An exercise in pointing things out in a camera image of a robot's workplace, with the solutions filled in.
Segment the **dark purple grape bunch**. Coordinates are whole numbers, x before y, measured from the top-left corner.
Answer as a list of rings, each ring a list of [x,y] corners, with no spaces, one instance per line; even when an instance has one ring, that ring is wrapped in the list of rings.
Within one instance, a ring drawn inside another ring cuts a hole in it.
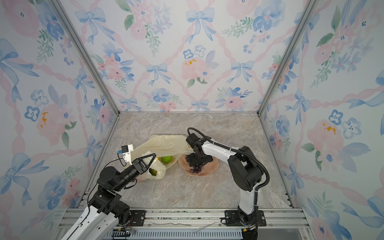
[[[200,159],[196,156],[196,154],[190,154],[186,156],[186,162],[191,167],[190,172],[198,174],[202,171],[205,162],[203,159]]]

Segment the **green lime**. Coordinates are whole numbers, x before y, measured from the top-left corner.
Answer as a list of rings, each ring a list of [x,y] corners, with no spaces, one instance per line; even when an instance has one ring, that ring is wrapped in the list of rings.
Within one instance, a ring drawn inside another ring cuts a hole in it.
[[[166,156],[166,157],[161,157],[160,160],[164,164],[169,164],[173,160],[173,156]]]

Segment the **cream plastic bag orange print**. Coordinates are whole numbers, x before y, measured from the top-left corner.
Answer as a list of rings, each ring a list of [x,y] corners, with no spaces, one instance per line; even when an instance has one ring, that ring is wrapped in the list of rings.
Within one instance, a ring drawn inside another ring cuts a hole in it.
[[[193,149],[187,144],[183,135],[153,135],[148,141],[134,149],[132,152],[132,160],[135,160],[146,154],[156,154],[156,160],[152,163],[151,168],[157,171],[157,175],[151,175],[146,171],[138,177],[139,181],[160,180],[166,175],[167,169],[172,167],[182,155],[193,153]],[[173,156],[173,160],[169,164],[164,164],[160,160],[161,157]]]

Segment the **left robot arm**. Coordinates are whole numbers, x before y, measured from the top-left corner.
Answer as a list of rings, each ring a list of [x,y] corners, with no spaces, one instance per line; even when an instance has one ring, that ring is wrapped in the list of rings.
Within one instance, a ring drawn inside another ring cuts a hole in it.
[[[102,240],[117,226],[126,239],[130,235],[127,226],[134,217],[130,206],[121,201],[119,191],[127,190],[129,183],[136,182],[138,176],[147,172],[156,157],[156,154],[139,157],[122,172],[112,166],[105,167],[95,185],[96,192],[87,200],[87,207],[62,239]]]

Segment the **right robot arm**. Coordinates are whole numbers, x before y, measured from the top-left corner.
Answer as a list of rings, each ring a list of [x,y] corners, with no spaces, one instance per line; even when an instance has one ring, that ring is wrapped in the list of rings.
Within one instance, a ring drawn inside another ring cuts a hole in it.
[[[240,188],[240,203],[234,220],[227,218],[226,224],[238,222],[243,226],[258,224],[258,192],[270,182],[267,168],[257,160],[249,147],[233,148],[214,141],[202,134],[198,137],[188,133],[187,144],[193,153],[186,156],[192,173],[199,173],[214,158],[228,164],[234,182]]]

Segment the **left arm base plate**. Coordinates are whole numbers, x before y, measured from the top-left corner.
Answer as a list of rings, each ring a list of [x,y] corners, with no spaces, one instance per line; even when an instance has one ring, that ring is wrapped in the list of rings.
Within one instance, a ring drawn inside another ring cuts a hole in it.
[[[119,226],[122,227],[143,227],[146,219],[145,210],[126,210],[119,215]]]

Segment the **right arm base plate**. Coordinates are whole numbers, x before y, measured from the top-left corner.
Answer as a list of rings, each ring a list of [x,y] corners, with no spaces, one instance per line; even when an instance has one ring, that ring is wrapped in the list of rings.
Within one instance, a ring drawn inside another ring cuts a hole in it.
[[[255,209],[253,213],[247,215],[242,210],[226,210],[221,224],[227,227],[265,227],[267,225],[266,217],[263,211]]]

